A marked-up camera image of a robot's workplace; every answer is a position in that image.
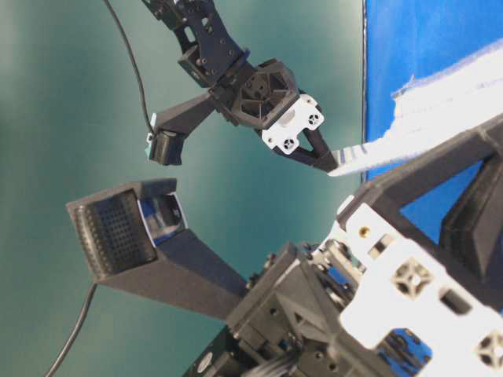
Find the black cable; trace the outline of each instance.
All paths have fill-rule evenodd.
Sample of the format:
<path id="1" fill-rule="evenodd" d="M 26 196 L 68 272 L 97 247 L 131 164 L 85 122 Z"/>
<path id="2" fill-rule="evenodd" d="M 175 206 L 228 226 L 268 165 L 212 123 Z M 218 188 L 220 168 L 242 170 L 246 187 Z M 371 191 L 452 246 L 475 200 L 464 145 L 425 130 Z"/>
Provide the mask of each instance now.
<path id="1" fill-rule="evenodd" d="M 89 311 L 89 307 L 91 304 L 91 300 L 93 299 L 94 292 L 96 291 L 96 286 L 97 286 L 96 283 L 91 284 L 91 286 L 87 292 L 86 299 L 84 300 L 83 306 L 80 310 L 80 314 L 79 314 L 79 318 L 77 319 L 77 323 L 75 324 L 75 327 L 73 328 L 72 333 L 68 337 L 68 340 L 64 344 L 60 353 L 57 355 L 56 360 L 54 361 L 53 365 L 50 367 L 49 371 L 46 373 L 45 377 L 52 377 L 54 375 L 54 373 L 56 373 L 56 370 L 60 367 L 60 365 L 63 362 L 64 358 L 66 357 L 68 351 L 72 347 L 72 344 L 75 341 L 75 338 L 77 338 L 77 335 L 79 334 L 79 331 L 82 328 L 82 325 L 84 324 L 84 320 L 86 319 L 87 312 Z"/>
<path id="2" fill-rule="evenodd" d="M 152 126 L 150 125 L 150 121 L 149 121 L 149 113 L 147 112 L 147 102 L 145 100 L 145 91 L 143 89 L 143 82 L 141 80 L 140 71 L 138 70 L 138 66 L 136 65 L 136 60 L 134 59 L 133 50 L 131 49 L 131 45 L 129 43 L 129 40 L 127 39 L 126 32 L 124 31 L 123 25 L 119 21 L 119 18 L 117 16 L 116 11 L 113 10 L 113 8 L 110 5 L 110 2 L 108 2 L 108 0 L 103 0 L 103 2 L 105 3 L 106 7 L 110 11 L 110 14 L 112 15 L 113 20 L 116 22 L 116 25 L 119 28 L 120 36 L 122 37 L 124 44 L 126 45 L 127 54 L 129 55 L 129 60 L 131 61 L 131 64 L 133 65 L 134 74 L 136 75 L 136 79 L 138 81 L 138 89 L 140 90 L 141 109 L 143 110 L 143 116 L 145 118 L 145 123 L 147 124 L 147 128 L 149 129 L 149 132 L 154 134 L 154 130 L 153 130 Z"/>

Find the blue backdrop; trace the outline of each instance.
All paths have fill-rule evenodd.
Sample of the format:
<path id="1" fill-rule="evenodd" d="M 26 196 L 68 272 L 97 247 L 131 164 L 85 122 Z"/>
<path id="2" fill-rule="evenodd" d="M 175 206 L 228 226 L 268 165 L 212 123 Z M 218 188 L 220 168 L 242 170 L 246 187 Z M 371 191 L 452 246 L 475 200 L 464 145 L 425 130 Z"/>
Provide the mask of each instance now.
<path id="1" fill-rule="evenodd" d="M 502 15 L 501 0 L 367 0 L 367 140 L 383 136 L 391 125 L 391 93 L 413 75 L 431 75 L 503 38 Z M 443 216 L 478 168 L 458 174 L 402 212 L 438 241 Z M 389 169 L 375 169 L 369 178 Z"/>

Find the white mounting plate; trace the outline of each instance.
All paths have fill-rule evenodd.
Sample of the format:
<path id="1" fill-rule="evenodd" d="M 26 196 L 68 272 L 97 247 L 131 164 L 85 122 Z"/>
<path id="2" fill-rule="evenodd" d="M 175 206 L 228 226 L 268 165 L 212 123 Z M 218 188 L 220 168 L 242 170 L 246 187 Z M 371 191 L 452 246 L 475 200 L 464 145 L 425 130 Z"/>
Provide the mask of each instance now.
<path id="1" fill-rule="evenodd" d="M 264 143 L 271 149 L 278 147 L 285 155 L 290 155 L 300 145 L 297 135 L 302 130 L 316 130 L 325 121 L 317 105 L 311 96 L 300 94 L 300 98 L 278 121 L 262 131 Z"/>
<path id="2" fill-rule="evenodd" d="M 369 252 L 385 235 L 392 241 L 378 256 L 371 257 Z M 482 305 L 442 264 L 366 204 L 348 219 L 347 240 L 351 252 L 366 267 L 353 301 L 340 316 L 351 336 L 365 348 L 374 349 L 391 330 L 408 328 L 433 352 L 418 377 L 503 375 L 503 318 L 499 313 Z M 426 269 L 429 276 L 421 286 L 415 285 L 419 284 L 415 276 L 407 280 L 414 284 L 410 287 L 420 286 L 415 297 L 400 291 L 394 278 L 398 269 L 411 261 Z M 406 271 L 414 274 L 416 270 Z M 441 299 L 446 292 L 453 292 L 471 309 L 456 313 Z M 483 357 L 492 360 L 492 366 L 484 364 Z"/>

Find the green wall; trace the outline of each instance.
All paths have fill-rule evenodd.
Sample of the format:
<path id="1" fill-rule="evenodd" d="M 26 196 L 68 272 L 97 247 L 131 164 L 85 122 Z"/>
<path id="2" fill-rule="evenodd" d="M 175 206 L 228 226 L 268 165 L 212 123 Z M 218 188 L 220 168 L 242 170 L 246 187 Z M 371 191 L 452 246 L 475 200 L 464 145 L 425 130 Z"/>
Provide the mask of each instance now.
<path id="1" fill-rule="evenodd" d="M 358 0 L 216 0 L 250 61 L 284 61 L 324 109 L 333 149 L 361 136 Z M 174 36 L 138 0 L 112 1 L 150 111 L 202 93 Z M 64 205 L 127 181 L 177 177 L 191 228 L 250 276 L 288 240 L 319 241 L 359 177 L 332 179 L 212 115 L 183 166 L 147 162 L 138 88 L 101 1 L 0 0 L 0 375 L 36 376 L 75 323 L 90 273 Z M 177 376 L 222 323 L 99 287 L 62 376 Z"/>

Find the speaker grille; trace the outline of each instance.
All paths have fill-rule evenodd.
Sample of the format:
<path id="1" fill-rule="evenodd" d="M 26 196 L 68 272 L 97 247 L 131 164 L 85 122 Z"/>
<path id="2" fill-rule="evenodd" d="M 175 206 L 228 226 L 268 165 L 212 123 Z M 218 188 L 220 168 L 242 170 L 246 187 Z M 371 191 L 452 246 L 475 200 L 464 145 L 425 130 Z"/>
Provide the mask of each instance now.
<path id="1" fill-rule="evenodd" d="M 80 206 L 74 215 L 87 261 L 98 279 L 156 258 L 133 191 Z"/>

